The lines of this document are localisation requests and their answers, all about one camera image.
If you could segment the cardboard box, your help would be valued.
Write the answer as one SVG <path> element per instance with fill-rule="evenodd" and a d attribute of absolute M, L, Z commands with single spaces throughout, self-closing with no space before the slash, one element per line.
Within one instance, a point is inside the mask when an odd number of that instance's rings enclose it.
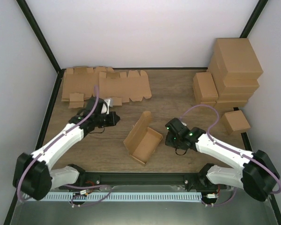
<path fill-rule="evenodd" d="M 150 111 L 144 111 L 126 139 L 123 141 L 129 156 L 145 166 L 163 139 L 163 135 L 149 127 Z"/>

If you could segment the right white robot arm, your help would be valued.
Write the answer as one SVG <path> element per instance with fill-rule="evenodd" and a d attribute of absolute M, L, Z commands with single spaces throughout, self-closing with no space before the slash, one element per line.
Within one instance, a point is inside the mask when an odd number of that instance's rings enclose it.
<path fill-rule="evenodd" d="M 206 164 L 199 172 L 199 184 L 209 189 L 223 184 L 243 189 L 253 199 L 263 202 L 277 185 L 280 175 L 270 157 L 263 151 L 242 150 L 224 143 L 198 127 L 189 129 L 178 118 L 165 125 L 165 144 L 176 150 L 193 150 L 212 156 L 227 168 Z"/>

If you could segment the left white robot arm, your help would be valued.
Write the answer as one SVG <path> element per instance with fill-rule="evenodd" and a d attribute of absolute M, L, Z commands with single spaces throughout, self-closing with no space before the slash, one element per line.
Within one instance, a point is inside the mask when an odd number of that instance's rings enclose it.
<path fill-rule="evenodd" d="M 46 145 L 31 154 L 22 153 L 17 158 L 13 178 L 18 199 L 22 200 L 22 194 L 27 194 L 41 200 L 52 189 L 67 185 L 82 189 L 86 185 L 84 169 L 74 164 L 55 170 L 53 166 L 95 128 L 113 127 L 120 121 L 120 117 L 110 110 L 112 106 L 112 98 L 91 97 L 86 107 L 80 109 Z"/>

